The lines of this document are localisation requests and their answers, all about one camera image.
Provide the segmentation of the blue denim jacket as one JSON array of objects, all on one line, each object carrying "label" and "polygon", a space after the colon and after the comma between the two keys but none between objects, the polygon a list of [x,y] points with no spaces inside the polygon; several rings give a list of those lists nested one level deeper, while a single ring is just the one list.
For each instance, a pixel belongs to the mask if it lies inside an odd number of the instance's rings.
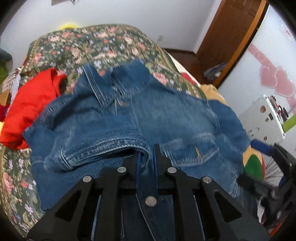
[{"label": "blue denim jacket", "polygon": [[234,111],[166,87],[140,61],[104,75],[85,65],[73,94],[55,99],[23,135],[43,211],[84,176],[98,178],[137,156],[137,193],[122,202],[122,240],[175,239],[173,199],[156,190],[155,145],[173,167],[211,177],[257,214],[255,198],[237,183],[250,140]]}]

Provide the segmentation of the dark clothes on floor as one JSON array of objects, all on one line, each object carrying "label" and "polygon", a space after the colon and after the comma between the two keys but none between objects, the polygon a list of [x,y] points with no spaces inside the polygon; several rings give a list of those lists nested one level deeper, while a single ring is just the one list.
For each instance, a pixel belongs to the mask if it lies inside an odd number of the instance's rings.
[{"label": "dark clothes on floor", "polygon": [[222,73],[222,71],[224,70],[226,65],[227,65],[227,63],[224,62],[224,63],[218,64],[214,67],[211,67],[211,68],[205,70],[203,72],[204,78],[208,82],[213,83],[220,76],[220,74]]}]

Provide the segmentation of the colourful cushion green red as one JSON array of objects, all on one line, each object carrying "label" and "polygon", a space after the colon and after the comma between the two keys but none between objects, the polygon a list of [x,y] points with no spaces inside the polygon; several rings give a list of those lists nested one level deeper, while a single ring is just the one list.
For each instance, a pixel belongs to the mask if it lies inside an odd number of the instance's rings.
[{"label": "colourful cushion green red", "polygon": [[251,145],[243,153],[243,165],[246,173],[263,181],[265,178],[265,162],[262,154]]}]

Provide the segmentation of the white appliance box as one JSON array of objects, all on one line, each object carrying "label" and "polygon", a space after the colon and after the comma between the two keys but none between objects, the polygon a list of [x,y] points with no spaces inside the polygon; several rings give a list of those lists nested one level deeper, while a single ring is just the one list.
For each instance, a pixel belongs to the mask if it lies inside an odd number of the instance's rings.
[{"label": "white appliance box", "polygon": [[278,105],[274,96],[262,95],[241,115],[241,121],[251,140],[260,140],[268,145],[282,142],[285,131],[282,127],[284,118],[283,108]]}]

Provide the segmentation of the red folded garment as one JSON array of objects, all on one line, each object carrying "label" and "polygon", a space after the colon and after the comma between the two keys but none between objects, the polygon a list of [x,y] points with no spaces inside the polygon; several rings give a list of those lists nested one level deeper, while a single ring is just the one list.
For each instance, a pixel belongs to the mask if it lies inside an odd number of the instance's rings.
[{"label": "red folded garment", "polygon": [[54,68],[42,71],[19,88],[1,129],[1,144],[11,150],[29,147],[23,132],[44,108],[59,97],[67,75]]}]

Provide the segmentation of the brown wooden door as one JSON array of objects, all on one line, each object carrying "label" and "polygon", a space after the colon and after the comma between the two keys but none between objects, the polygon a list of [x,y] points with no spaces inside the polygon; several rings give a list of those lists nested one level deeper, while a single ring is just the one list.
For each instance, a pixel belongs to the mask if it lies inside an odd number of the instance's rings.
[{"label": "brown wooden door", "polygon": [[221,1],[214,19],[197,51],[200,84],[209,82],[203,72],[222,63],[232,62],[241,43],[250,39],[267,8],[267,1]]}]

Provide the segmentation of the floral green bedspread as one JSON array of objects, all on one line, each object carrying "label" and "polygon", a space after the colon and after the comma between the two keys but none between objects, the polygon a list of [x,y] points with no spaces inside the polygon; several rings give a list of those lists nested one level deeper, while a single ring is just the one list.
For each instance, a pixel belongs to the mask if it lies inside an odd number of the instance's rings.
[{"label": "floral green bedspread", "polygon": [[[84,64],[92,63],[101,73],[137,58],[168,87],[204,98],[200,85],[182,77],[164,49],[139,29],[123,24],[55,31],[39,37],[30,44],[20,83],[27,83],[43,70],[55,68],[67,75],[66,91],[70,93]],[[1,147],[1,208],[22,238],[26,238],[43,215],[31,173],[30,153],[30,149],[12,151]]]}]

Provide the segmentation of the yellow round object behind bed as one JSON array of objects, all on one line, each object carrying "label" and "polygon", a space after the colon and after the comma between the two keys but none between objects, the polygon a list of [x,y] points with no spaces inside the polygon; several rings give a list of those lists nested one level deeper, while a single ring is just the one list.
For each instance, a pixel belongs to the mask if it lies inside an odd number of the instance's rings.
[{"label": "yellow round object behind bed", "polygon": [[79,26],[77,26],[76,24],[72,24],[72,23],[66,23],[61,25],[58,30],[62,31],[62,30],[69,30],[69,29],[76,29],[79,28]]}]

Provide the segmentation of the pink heart wall decoration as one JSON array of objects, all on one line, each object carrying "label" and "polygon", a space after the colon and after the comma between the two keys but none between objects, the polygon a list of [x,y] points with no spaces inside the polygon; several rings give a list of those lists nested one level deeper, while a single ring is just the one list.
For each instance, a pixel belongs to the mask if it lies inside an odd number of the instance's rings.
[{"label": "pink heart wall decoration", "polygon": [[259,70],[261,86],[271,88],[275,94],[285,97],[290,110],[295,113],[295,84],[288,79],[286,70],[281,66],[274,66],[254,44],[250,44],[247,50],[261,64]]}]

